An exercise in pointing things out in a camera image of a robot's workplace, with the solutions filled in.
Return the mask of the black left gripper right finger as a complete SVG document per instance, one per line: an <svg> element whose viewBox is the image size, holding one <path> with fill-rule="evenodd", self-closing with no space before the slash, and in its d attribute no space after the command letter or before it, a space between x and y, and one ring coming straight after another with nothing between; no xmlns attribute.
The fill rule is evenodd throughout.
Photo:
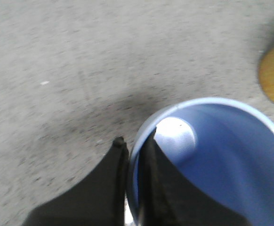
<svg viewBox="0 0 274 226"><path fill-rule="evenodd" d="M241 214L220 204L187 180L154 140L145 140L138 160L138 225L249 226Z"/></svg>

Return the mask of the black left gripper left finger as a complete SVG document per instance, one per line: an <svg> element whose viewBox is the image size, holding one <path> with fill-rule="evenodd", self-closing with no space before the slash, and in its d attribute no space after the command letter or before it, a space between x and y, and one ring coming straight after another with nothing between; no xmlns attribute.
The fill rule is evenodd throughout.
<svg viewBox="0 0 274 226"><path fill-rule="evenodd" d="M24 226L124 225L129 151L116 137L101 162L78 184L34 208Z"/></svg>

